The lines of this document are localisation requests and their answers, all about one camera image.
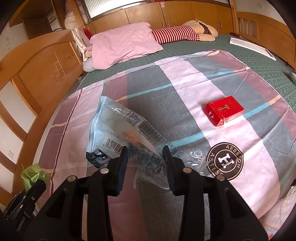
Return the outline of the light green wrapper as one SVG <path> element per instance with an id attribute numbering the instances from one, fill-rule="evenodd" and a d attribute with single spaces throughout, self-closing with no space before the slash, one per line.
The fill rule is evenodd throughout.
<path id="1" fill-rule="evenodd" d="M 24 168 L 22 165 L 21 178 L 23 180 L 25 191 L 28 192 L 38 180 L 44 181 L 46 186 L 48 186 L 51 176 L 47 172 L 43 171 L 39 164 L 36 163 L 28 168 Z"/>

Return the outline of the light blue clear plastic package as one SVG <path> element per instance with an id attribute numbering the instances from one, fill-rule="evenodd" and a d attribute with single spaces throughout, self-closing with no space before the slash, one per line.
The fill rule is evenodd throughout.
<path id="1" fill-rule="evenodd" d="M 145 118 L 107 96 L 101 96 L 89 129 L 86 152 L 100 149 L 110 159 L 118 158 L 128 148 L 128 162 L 137 169 L 138 179 L 168 189 L 163 147 L 172 156 L 181 158 L 183 152 L 165 139 Z"/>

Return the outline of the red cigarette box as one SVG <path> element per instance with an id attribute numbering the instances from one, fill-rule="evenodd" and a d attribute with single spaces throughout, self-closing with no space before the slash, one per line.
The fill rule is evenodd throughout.
<path id="1" fill-rule="evenodd" d="M 203 112 L 214 126 L 223 126 L 243 115 L 244 108 L 233 96 L 228 96 L 207 103 Z"/>

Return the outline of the dark teal bag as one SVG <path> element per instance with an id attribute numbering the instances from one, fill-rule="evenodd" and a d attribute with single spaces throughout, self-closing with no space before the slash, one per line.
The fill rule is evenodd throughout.
<path id="1" fill-rule="evenodd" d="M 100 149 L 94 152 L 86 152 L 86 159 L 96 168 L 106 167 L 110 161 L 110 157 L 103 153 Z"/>

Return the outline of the white plastic trash bag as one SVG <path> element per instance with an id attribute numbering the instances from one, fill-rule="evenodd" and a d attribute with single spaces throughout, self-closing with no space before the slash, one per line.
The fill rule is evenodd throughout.
<path id="1" fill-rule="evenodd" d="M 295 185 L 291 186 L 286 196 L 278 200 L 276 204 L 259 219 L 269 240 L 279 231 L 292 212 L 296 202 L 295 190 Z"/>

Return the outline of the plaid pink grey bedsheet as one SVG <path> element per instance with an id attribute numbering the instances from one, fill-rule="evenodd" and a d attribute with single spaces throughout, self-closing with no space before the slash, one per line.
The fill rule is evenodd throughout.
<path id="1" fill-rule="evenodd" d="M 45 204 L 70 175 L 92 175 L 89 129 L 101 96 L 134 111 L 183 152 L 185 165 L 224 175 L 260 219 L 285 197 L 295 178 L 295 110 L 232 54 L 212 50 L 158 60 L 78 89 L 63 102 L 39 165 L 51 175 Z M 209 102 L 233 96 L 240 117 L 214 126 Z"/>

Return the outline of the wooden headboard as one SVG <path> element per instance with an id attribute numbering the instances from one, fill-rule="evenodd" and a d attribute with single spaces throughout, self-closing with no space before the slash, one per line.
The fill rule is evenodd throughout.
<path id="1" fill-rule="evenodd" d="M 82 59 L 71 30 L 51 32 L 28 40 L 1 60 L 1 88 L 11 82 L 36 117 L 26 132 L 1 105 L 1 119 L 23 143 L 15 163 L 1 154 L 1 165 L 13 174 L 12 190 L 1 188 L 3 206 L 23 190 L 22 168 L 32 165 L 49 120 L 82 73 Z"/>

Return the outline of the pink pillow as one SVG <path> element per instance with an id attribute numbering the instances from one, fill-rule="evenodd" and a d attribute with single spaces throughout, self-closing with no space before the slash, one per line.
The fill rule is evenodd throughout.
<path id="1" fill-rule="evenodd" d="M 95 34 L 91 37 L 92 67 L 105 70 L 111 66 L 162 51 L 150 24 L 139 22 Z"/>

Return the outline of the green woven bed mat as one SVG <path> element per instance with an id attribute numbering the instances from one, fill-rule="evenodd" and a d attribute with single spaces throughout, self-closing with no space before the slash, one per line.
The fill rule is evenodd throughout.
<path id="1" fill-rule="evenodd" d="M 290 107 L 295 110 L 295 84 L 289 76 L 289 73 L 292 72 L 291 66 L 278 56 L 275 57 L 276 60 L 272 60 L 257 52 L 232 45 L 229 41 L 229 35 L 219 35 L 214 42 L 179 41 L 163 44 L 162 51 L 115 64 L 106 70 L 96 70 L 88 73 L 83 78 L 78 89 L 109 78 L 119 72 L 151 64 L 164 58 L 189 55 L 201 51 L 224 50 L 232 54 L 266 80 L 285 99 Z"/>

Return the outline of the red striped plush doll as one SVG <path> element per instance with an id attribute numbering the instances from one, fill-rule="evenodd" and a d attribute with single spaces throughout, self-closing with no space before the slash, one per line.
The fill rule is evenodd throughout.
<path id="1" fill-rule="evenodd" d="M 213 42 L 218 36 L 217 30 L 200 20 L 191 20 L 180 26 L 152 30 L 159 44 L 182 40 Z"/>

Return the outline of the white book on bed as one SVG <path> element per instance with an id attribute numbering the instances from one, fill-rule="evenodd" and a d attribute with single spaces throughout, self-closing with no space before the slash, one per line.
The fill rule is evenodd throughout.
<path id="1" fill-rule="evenodd" d="M 234 38 L 234 37 L 230 38 L 229 43 L 233 44 L 233 45 L 236 45 L 236 46 L 239 46 L 239 47 L 242 47 L 242 48 L 252 50 L 254 52 L 262 54 L 262 55 L 276 61 L 276 58 L 273 56 L 273 54 L 268 49 L 266 49 L 266 48 L 264 48 L 264 47 L 262 47 L 260 45 L 254 44 L 252 42 L 248 42 L 246 40 L 237 39 L 237 38 Z"/>

